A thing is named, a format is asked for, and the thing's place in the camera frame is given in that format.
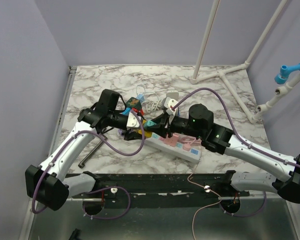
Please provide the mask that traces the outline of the white power strip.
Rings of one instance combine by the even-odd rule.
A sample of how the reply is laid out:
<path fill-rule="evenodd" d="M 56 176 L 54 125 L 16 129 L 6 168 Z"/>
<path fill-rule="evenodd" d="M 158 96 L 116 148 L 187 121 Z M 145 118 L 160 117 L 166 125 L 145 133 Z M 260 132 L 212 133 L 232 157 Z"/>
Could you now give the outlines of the white power strip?
<path fill-rule="evenodd" d="M 192 146 L 190 151 L 183 150 L 183 144 L 179 142 L 180 137 L 176 147 L 166 145 L 164 143 L 164 139 L 165 138 L 157 135 L 156 133 L 152 133 L 152 136 L 145 140 L 145 144 L 194 164 L 198 164 L 200 162 L 202 156 L 202 151 L 200 149 Z"/>

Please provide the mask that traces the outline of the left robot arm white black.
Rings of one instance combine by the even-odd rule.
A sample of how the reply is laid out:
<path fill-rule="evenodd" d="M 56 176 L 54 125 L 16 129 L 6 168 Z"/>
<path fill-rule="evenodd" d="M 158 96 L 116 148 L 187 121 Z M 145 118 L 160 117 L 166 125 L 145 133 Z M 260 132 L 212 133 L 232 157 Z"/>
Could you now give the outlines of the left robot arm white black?
<path fill-rule="evenodd" d="M 78 194 L 86 193 L 94 198 L 100 194 L 101 185 L 91 174 L 83 174 L 77 185 L 63 181 L 74 160 L 94 138 L 99 138 L 109 148 L 114 149 L 103 137 L 102 130 L 111 127 L 120 130 L 141 130 L 141 140 L 145 140 L 143 118 L 130 110 L 124 115 L 117 109 L 122 95 L 110 89 L 102 91 L 98 102 L 80 111 L 73 129 L 62 144 L 39 166 L 30 165 L 25 171 L 27 195 L 32 199 L 31 208 L 39 214 L 36 202 L 53 211 L 59 210 L 70 196 L 70 190 Z"/>

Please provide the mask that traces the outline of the teal plug adapter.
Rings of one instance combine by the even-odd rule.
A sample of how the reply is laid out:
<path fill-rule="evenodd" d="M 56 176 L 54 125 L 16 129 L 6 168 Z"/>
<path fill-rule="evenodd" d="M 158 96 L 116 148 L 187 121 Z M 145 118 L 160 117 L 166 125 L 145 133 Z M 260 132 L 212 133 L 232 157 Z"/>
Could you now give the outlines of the teal plug adapter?
<path fill-rule="evenodd" d="M 155 126 L 156 123 L 153 122 L 152 120 L 147 120 L 143 123 L 143 128 L 148 131 L 151 127 Z"/>

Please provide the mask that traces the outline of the pink cube socket adapter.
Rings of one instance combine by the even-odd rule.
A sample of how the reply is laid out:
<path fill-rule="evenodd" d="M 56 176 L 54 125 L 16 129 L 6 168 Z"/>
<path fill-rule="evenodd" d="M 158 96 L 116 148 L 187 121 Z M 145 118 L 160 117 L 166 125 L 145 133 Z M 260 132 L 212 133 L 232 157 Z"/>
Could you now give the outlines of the pink cube socket adapter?
<path fill-rule="evenodd" d="M 178 143 L 178 140 L 179 140 L 179 135 L 176 134 L 176 133 L 173 133 L 171 137 L 167 136 L 165 139 L 164 139 L 164 143 L 168 146 L 171 146 L 171 147 L 176 147 L 177 146 L 177 143 Z"/>

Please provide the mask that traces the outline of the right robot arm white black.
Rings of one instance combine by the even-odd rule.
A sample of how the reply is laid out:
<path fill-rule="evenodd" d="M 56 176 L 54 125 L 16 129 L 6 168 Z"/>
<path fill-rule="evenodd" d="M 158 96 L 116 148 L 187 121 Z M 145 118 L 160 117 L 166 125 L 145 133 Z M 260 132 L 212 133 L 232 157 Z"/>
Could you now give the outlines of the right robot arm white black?
<path fill-rule="evenodd" d="M 173 133 L 195 137 L 210 152 L 235 157 L 263 170 L 262 173 L 234 172 L 231 178 L 220 183 L 224 195 L 250 190 L 271 192 L 300 204 L 300 154 L 282 154 L 243 138 L 234 130 L 216 124 L 213 112 L 203 104 L 192 105 L 188 118 L 163 112 L 153 122 L 149 131 L 163 138 Z"/>

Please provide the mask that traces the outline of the yellow cube socket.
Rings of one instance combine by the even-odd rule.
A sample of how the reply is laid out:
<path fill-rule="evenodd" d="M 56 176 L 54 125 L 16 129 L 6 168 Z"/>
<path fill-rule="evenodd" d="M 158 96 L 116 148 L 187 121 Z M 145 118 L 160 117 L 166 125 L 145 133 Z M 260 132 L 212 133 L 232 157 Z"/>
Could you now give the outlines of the yellow cube socket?
<path fill-rule="evenodd" d="M 140 134 L 140 136 L 143 135 L 141 129 L 139 129 L 139 130 L 137 131 L 137 133 Z M 151 138 L 151 137 L 152 137 L 152 132 L 150 132 L 150 131 L 144 131 L 144 138 L 145 138 L 145 139 L 148 139 L 148 138 Z"/>

